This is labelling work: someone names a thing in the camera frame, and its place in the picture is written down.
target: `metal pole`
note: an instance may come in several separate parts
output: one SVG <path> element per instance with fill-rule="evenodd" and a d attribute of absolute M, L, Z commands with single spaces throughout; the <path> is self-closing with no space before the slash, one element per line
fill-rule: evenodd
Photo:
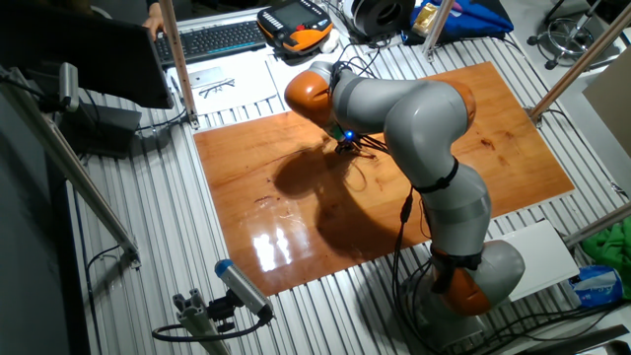
<path fill-rule="evenodd" d="M 10 78 L 16 82 L 27 85 L 27 81 L 17 69 L 11 70 Z M 31 96 L 22 89 L 9 84 L 0 85 L 0 90 L 7 98 L 13 109 L 29 127 L 33 135 L 61 172 L 72 182 L 83 199 L 88 203 L 95 215 L 111 233 L 111 236 L 120 244 L 131 260 L 133 267 L 140 266 L 138 247 L 136 242 L 129 237 L 127 231 L 111 210 L 99 190 L 92 182 L 81 162 L 65 140 L 57 125 L 45 117 Z"/>
<path fill-rule="evenodd" d="M 565 239 L 565 245 L 570 248 L 629 216 L 631 216 L 631 202 L 627 202 L 622 207 L 607 213 L 604 217 L 599 218 L 579 232 L 567 237 Z"/>
<path fill-rule="evenodd" d="M 184 96 L 186 113 L 188 113 L 191 126 L 197 129 L 199 128 L 197 109 L 195 108 L 193 91 L 190 88 L 188 71 L 186 71 L 186 59 L 184 58 L 184 51 L 181 48 L 181 40 L 179 38 L 179 31 L 177 30 L 177 20 L 175 19 L 173 1 L 160 0 L 160 10 L 162 11 L 163 19 L 165 19 L 165 29 L 167 31 L 166 36 L 169 39 L 169 44 L 171 45 L 171 52 L 174 54 L 175 69 L 177 70 L 177 76 L 179 77 L 179 88 Z"/>
<path fill-rule="evenodd" d="M 529 111 L 530 119 L 533 122 L 539 120 L 539 116 L 554 103 L 563 92 L 585 71 L 585 69 L 616 39 L 620 33 L 631 22 L 631 4 L 618 15 L 611 23 L 609 29 L 604 32 L 590 49 L 586 51 L 577 62 L 565 73 L 565 75 L 554 85 L 552 89 L 541 99 L 533 109 Z"/>
<path fill-rule="evenodd" d="M 443 0 L 443 2 L 441 2 L 441 8 L 438 10 L 438 15 L 436 15 L 434 25 L 432 26 L 430 33 L 427 35 L 427 38 L 425 38 L 423 54 L 425 54 L 425 57 L 429 61 L 433 60 L 434 45 L 443 31 L 443 27 L 445 26 L 447 18 L 450 16 L 450 11 L 454 6 L 455 1 L 456 0 Z"/>

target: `paper on table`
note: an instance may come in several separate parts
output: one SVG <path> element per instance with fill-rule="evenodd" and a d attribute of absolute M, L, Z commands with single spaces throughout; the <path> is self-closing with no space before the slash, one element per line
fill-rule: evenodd
<path fill-rule="evenodd" d="M 190 64 L 186 69 L 198 114 L 258 103 L 277 94 L 265 62 L 252 52 Z M 179 83 L 175 68 L 167 75 Z"/>

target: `computer monitor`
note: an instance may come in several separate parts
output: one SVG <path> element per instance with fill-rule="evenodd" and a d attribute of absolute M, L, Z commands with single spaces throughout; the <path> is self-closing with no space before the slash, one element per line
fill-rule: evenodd
<path fill-rule="evenodd" d="M 77 67 L 81 88 L 141 107 L 174 106 L 147 29 L 25 0 L 0 0 L 0 64 L 5 69 L 58 75 L 64 62 Z"/>

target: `wooden board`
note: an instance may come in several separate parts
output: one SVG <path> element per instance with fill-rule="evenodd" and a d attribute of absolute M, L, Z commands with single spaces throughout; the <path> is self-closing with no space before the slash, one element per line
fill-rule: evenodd
<path fill-rule="evenodd" d="M 493 216 L 574 189 L 491 63 L 432 78 L 475 95 L 477 116 L 453 152 L 486 181 Z M 194 137 L 230 258 L 266 295 L 393 252 L 410 183 L 389 156 L 339 156 L 293 112 Z M 419 200 L 407 247 L 426 241 Z"/>

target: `slotted metal table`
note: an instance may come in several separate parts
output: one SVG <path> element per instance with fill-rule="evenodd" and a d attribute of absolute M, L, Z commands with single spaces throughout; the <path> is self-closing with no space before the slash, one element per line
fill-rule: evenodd
<path fill-rule="evenodd" d="M 198 19 L 179 25 L 182 31 L 218 22 L 246 20 L 240 17 Z M 351 46 L 344 58 L 359 55 L 367 62 L 373 51 Z M 283 102 L 286 79 L 301 68 L 289 67 L 268 50 L 257 53 L 274 79 L 275 97 L 199 117 L 200 130 L 256 119 L 288 110 Z M 468 65 L 492 62 L 524 107 L 534 106 L 546 87 L 518 49 L 495 39 L 478 39 L 437 48 L 427 62 L 418 47 L 395 46 L 382 50 L 372 66 L 384 79 L 417 79 Z M 164 122 L 183 107 L 145 109 L 126 100 L 93 93 L 98 105 L 142 112 L 141 126 Z M 558 104 L 553 108 L 564 110 Z M 571 119 L 546 113 L 539 127 L 544 141 L 574 183 L 566 196 L 494 219 L 487 238 L 492 240 L 538 220 L 547 219 L 561 233 L 571 234 L 627 200 L 610 187 L 611 177 Z M 147 129 L 137 134 L 127 159 L 92 157 L 86 169 L 127 231 L 137 240 L 142 267 L 120 263 L 121 251 L 95 262 L 90 276 L 95 287 L 96 323 L 104 354 L 203 354 L 196 343 L 154 341 L 151 330 L 177 323 L 172 295 L 187 295 L 198 288 L 206 301 L 223 297 L 226 288 L 214 275 L 214 265 L 228 253 L 211 194 L 187 123 Z M 115 246 L 92 211 L 69 184 L 68 197 L 77 260 L 87 259 Z M 429 256 L 423 245 L 403 252 L 403 280 Z M 587 263 L 577 255 L 580 264 Z M 337 272 L 270 297 L 276 320 L 248 336 L 228 340 L 233 354 L 422 354 L 423 347 L 402 325 L 386 323 L 392 312 L 389 291 L 392 257 Z M 80 270 L 85 314 L 93 354 L 98 354 L 94 319 L 87 298 L 86 276 Z M 557 285 L 501 307 L 483 320 L 489 331 L 539 312 L 568 310 L 568 295 Z M 256 319 L 238 310 L 237 329 Z M 545 318 L 527 319 L 529 327 Z M 479 345 L 481 336 L 450 348 L 457 353 Z"/>

